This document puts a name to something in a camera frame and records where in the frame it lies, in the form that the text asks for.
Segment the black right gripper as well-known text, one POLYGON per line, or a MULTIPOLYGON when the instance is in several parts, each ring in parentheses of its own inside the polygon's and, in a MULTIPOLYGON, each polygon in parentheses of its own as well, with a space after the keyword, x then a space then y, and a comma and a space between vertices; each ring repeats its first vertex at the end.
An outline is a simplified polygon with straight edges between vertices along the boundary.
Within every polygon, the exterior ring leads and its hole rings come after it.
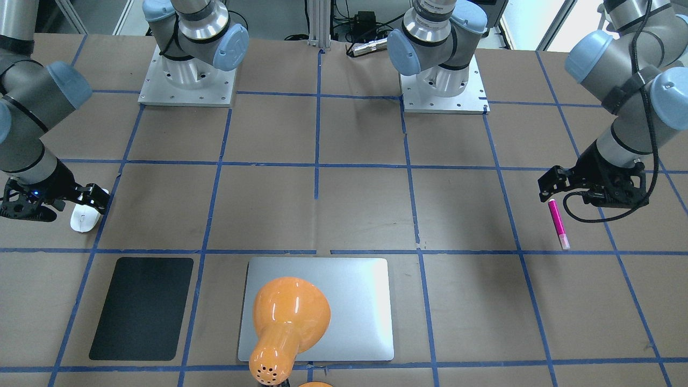
POLYGON ((5 184, 5 200, 14 201, 19 196, 40 200, 44 206, 53 206, 59 211, 65 208, 65 201, 76 203, 76 216, 103 215, 108 208, 111 196, 98 184, 80 186, 74 175, 61 161, 57 161, 54 171, 37 183, 12 176, 5 184))

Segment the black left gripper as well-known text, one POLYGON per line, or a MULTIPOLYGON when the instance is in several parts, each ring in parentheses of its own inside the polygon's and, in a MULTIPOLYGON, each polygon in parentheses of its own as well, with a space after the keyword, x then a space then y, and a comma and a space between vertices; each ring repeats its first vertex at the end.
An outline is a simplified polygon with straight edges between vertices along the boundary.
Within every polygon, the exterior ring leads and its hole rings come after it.
POLYGON ((647 196, 646 165, 632 162, 630 168, 618 167, 608 162, 593 142, 580 155, 573 168, 551 167, 539 183, 539 199, 545 203, 553 195, 575 189, 591 189, 594 186, 643 189, 647 196))

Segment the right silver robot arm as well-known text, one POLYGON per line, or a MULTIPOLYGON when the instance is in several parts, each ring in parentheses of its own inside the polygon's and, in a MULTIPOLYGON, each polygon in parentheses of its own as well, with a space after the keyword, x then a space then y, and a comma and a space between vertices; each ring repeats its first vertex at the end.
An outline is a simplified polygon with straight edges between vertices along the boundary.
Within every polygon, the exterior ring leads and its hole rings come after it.
MULTIPOLYGON (((52 222, 66 201, 108 210, 110 194, 76 183, 70 169, 42 142, 91 96, 89 82, 63 61, 44 66, 32 59, 37 1, 2 1, 2 217, 52 222)), ((248 30, 231 19, 221 1, 144 1, 170 83, 192 88, 243 61, 248 30)))

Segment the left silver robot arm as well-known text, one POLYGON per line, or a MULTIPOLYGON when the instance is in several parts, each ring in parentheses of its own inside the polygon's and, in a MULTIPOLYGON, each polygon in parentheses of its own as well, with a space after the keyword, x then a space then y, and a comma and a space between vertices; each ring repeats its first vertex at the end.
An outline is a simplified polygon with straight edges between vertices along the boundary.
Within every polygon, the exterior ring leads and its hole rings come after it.
MULTIPOLYGON (((540 201, 560 192, 597 207, 638 209, 649 203, 644 159, 686 130, 686 15, 668 1, 604 1, 618 37, 602 30, 575 44, 565 69, 615 118, 575 166, 550 168, 540 201)), ((469 61, 486 31, 484 10, 468 1, 415 1, 388 35, 389 58, 403 76, 424 75, 430 90, 462 91, 469 61)))

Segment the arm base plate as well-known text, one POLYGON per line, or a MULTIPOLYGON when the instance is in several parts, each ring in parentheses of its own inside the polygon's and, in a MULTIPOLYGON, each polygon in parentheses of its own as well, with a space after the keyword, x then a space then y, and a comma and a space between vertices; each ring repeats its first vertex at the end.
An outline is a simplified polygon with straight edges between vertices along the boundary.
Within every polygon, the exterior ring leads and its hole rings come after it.
POLYGON ((230 108, 237 71, 221 71, 199 59, 172 61, 155 47, 138 103, 147 106, 230 108))
POLYGON ((485 114, 491 111, 475 56, 460 70, 440 66, 413 76, 400 75, 408 113, 485 114))

